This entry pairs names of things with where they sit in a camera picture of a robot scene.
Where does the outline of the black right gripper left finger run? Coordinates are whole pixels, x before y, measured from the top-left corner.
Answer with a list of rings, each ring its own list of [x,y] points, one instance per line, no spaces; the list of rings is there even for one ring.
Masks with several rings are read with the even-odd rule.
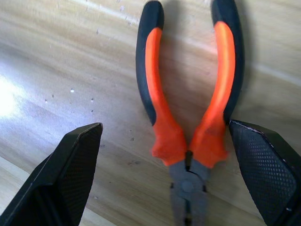
[[[94,180],[103,125],[64,135],[0,216],[2,226],[78,226]]]

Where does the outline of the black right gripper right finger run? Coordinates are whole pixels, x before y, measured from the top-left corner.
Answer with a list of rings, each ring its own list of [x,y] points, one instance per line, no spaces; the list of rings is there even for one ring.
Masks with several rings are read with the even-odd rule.
[[[268,226],[301,224],[301,157],[275,131],[230,120],[239,168]]]

